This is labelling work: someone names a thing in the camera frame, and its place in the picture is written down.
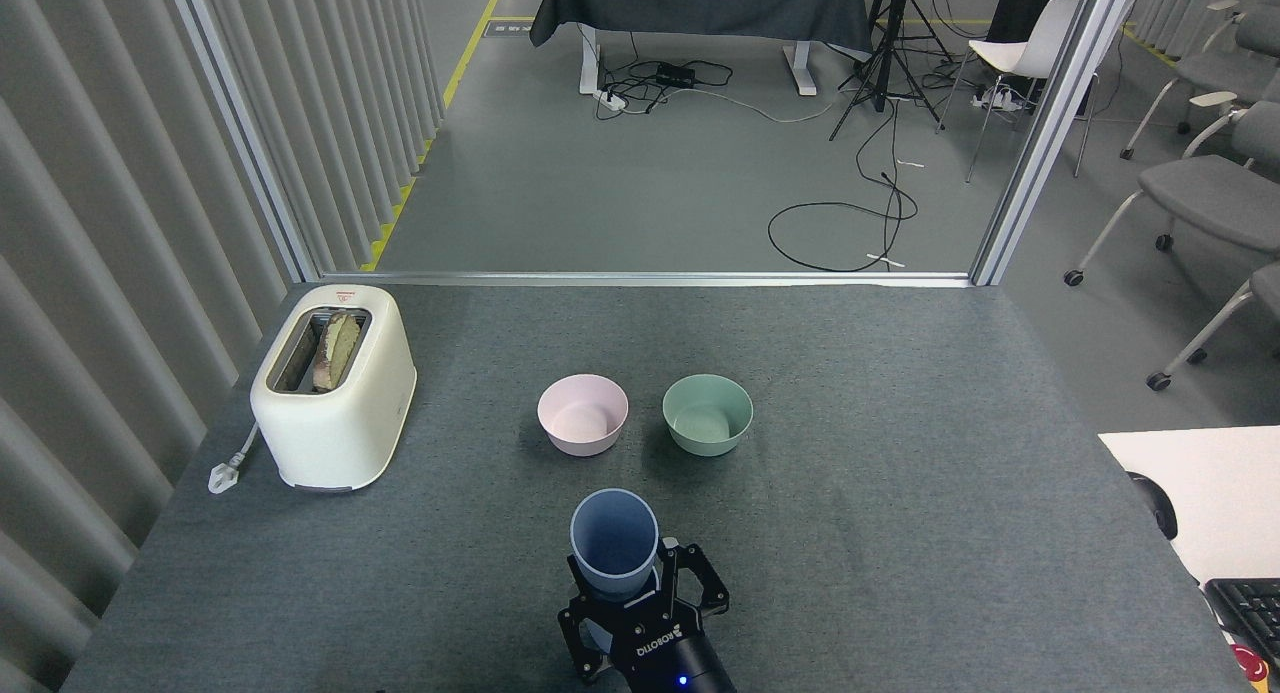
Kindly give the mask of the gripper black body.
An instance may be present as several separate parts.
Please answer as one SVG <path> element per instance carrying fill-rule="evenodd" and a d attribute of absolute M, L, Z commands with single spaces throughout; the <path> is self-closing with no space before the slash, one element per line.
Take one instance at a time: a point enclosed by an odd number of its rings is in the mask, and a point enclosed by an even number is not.
<path fill-rule="evenodd" d="M 682 599 L 621 608 L 611 634 L 611 662 L 631 692 L 739 689 L 704 630 L 701 610 Z"/>

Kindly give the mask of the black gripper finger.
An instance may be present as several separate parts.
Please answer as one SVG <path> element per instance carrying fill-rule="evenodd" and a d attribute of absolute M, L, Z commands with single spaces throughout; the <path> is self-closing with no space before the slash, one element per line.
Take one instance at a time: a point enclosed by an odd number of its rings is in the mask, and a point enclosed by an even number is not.
<path fill-rule="evenodd" d="M 728 610 L 730 593 L 700 544 L 680 544 L 675 539 L 663 539 L 659 546 L 659 562 L 662 573 L 657 610 L 662 620 L 687 617 L 686 610 L 696 610 L 699 616 L 721 615 Z M 678 594 L 681 571 L 689 571 L 700 587 L 696 603 L 690 603 Z"/>
<path fill-rule="evenodd" d="M 605 670 L 627 674 L 627 655 L 622 644 L 627 642 L 625 628 L 625 601 L 627 576 L 595 570 L 588 565 L 570 567 L 577 594 L 558 614 L 559 629 L 573 662 L 575 673 L 591 685 Z M 603 648 L 593 648 L 584 642 L 582 626 L 594 624 L 609 634 Z"/>

